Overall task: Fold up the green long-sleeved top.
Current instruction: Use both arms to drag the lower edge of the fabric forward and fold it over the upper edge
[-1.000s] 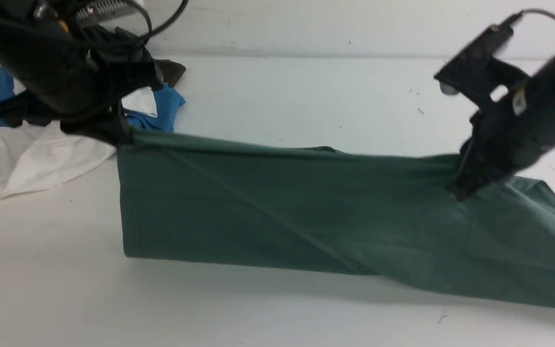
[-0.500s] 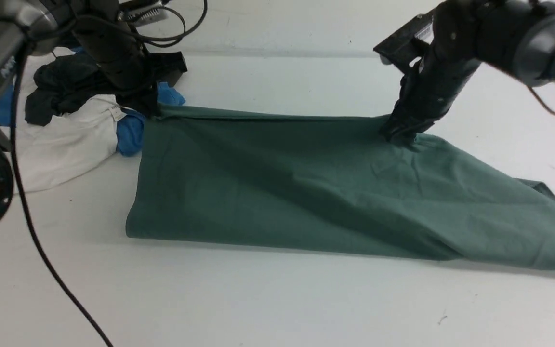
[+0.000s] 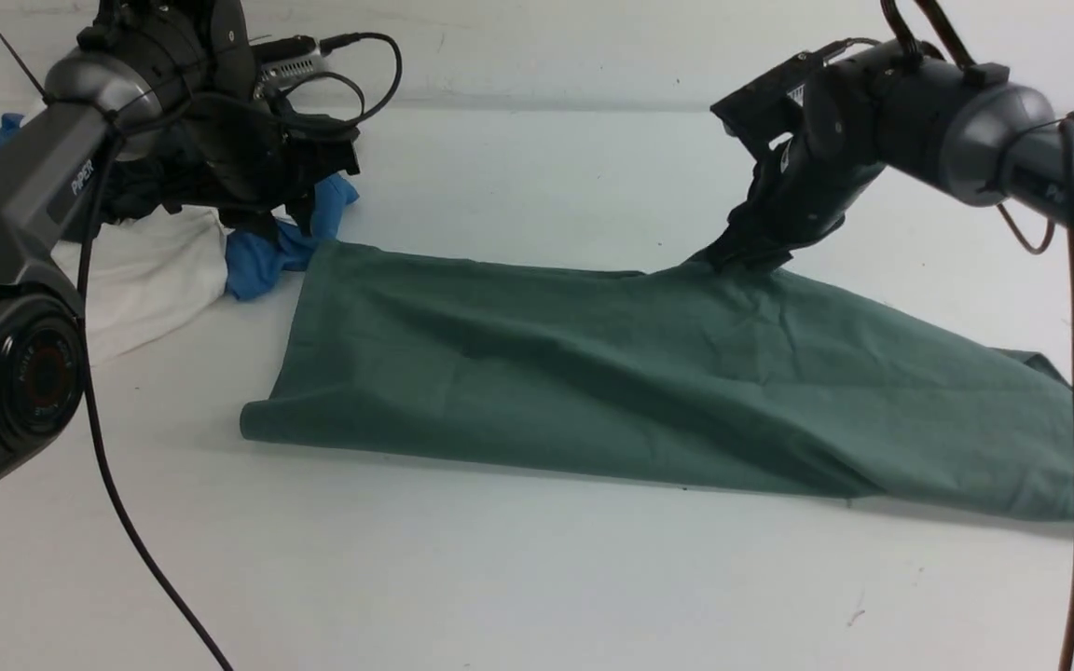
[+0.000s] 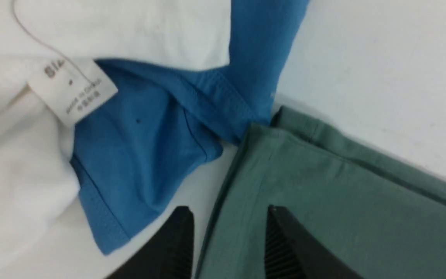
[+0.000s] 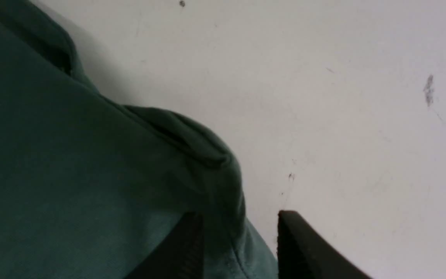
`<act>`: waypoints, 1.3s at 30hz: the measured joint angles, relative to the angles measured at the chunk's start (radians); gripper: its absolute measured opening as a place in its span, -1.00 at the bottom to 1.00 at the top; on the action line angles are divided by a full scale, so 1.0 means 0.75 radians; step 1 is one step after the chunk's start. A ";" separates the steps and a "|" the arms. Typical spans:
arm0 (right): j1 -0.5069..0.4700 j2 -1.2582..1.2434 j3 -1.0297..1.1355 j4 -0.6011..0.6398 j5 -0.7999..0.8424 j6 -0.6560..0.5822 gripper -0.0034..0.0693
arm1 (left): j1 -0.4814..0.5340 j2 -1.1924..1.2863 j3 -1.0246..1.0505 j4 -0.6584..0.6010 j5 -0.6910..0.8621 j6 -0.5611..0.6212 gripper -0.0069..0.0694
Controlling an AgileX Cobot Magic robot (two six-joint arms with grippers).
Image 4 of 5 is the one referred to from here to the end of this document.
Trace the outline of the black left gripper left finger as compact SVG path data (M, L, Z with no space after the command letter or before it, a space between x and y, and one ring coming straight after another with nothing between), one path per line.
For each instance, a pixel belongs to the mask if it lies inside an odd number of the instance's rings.
M156 234L109 278L191 279L194 228L189 207L177 207Z

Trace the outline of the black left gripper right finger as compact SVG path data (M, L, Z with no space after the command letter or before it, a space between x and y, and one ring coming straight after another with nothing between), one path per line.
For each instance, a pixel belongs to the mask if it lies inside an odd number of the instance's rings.
M286 207L269 205L266 220L267 279L361 279L324 247Z

